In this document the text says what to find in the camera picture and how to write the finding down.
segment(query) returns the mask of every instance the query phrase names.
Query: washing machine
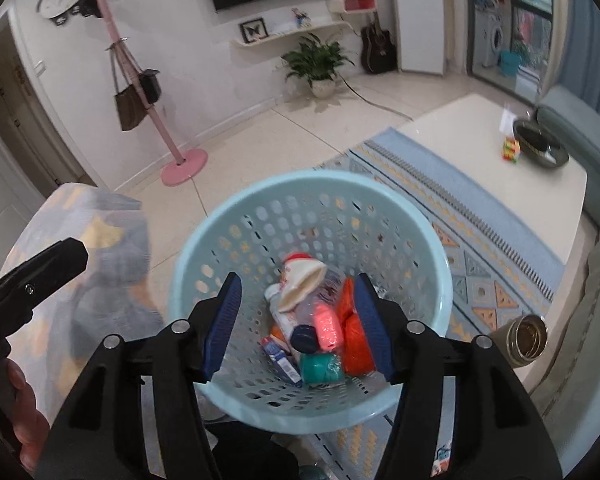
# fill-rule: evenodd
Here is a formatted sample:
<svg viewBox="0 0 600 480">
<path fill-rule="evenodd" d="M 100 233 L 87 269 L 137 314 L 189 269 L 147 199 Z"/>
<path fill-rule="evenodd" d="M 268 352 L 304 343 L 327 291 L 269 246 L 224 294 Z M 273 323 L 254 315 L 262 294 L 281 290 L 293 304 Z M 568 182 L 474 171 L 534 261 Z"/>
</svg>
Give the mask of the washing machine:
<svg viewBox="0 0 600 480">
<path fill-rule="evenodd" d="M 474 64 L 485 68 L 497 65 L 503 40 L 500 15 L 494 10 L 475 9 Z"/>
</svg>

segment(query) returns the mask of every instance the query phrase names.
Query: toothpaste box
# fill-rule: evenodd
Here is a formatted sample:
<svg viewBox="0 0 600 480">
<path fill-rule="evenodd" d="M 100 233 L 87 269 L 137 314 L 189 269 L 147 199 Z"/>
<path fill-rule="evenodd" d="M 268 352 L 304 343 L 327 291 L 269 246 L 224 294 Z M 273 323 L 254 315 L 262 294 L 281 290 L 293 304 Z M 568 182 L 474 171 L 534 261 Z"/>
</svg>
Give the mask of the toothpaste box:
<svg viewBox="0 0 600 480">
<path fill-rule="evenodd" d="M 270 336 L 263 337 L 260 345 L 264 353 L 271 359 L 273 367 L 276 369 L 278 377 L 283 381 L 293 384 L 293 386 L 302 386 L 302 377 L 298 369 L 292 364 L 289 356 L 279 345 L 273 341 Z"/>
</svg>

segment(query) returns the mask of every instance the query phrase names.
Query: picture frame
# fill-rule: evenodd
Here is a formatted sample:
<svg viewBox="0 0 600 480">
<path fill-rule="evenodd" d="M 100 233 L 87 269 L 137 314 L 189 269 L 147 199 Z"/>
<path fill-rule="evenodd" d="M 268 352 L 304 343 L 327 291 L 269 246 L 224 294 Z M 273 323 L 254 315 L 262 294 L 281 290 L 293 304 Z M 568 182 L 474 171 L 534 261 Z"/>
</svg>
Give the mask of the picture frame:
<svg viewBox="0 0 600 480">
<path fill-rule="evenodd" d="M 255 18 L 239 25 L 244 43 L 255 43 L 269 37 L 263 18 Z"/>
</svg>

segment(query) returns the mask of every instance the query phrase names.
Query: metal tin can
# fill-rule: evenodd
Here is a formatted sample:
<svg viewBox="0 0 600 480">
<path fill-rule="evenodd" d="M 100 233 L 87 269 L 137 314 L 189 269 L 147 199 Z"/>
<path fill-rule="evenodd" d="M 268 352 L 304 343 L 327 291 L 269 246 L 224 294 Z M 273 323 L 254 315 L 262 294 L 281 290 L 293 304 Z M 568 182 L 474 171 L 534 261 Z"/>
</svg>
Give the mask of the metal tin can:
<svg viewBox="0 0 600 480">
<path fill-rule="evenodd" d="M 489 337 L 512 368 L 521 368 L 540 357 L 546 347 L 547 331 L 544 320 L 531 314 L 512 319 Z"/>
</svg>

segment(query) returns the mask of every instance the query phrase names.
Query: dark blue bottle cap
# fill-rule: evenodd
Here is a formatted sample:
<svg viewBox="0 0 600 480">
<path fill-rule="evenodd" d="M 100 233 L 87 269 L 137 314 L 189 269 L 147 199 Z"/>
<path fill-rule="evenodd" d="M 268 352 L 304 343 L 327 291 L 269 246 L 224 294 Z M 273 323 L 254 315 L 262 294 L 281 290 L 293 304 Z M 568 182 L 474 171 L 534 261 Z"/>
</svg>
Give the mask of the dark blue bottle cap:
<svg viewBox="0 0 600 480">
<path fill-rule="evenodd" d="M 291 346 L 303 354 L 315 354 L 320 349 L 318 335 L 312 325 L 298 325 L 291 334 Z"/>
</svg>

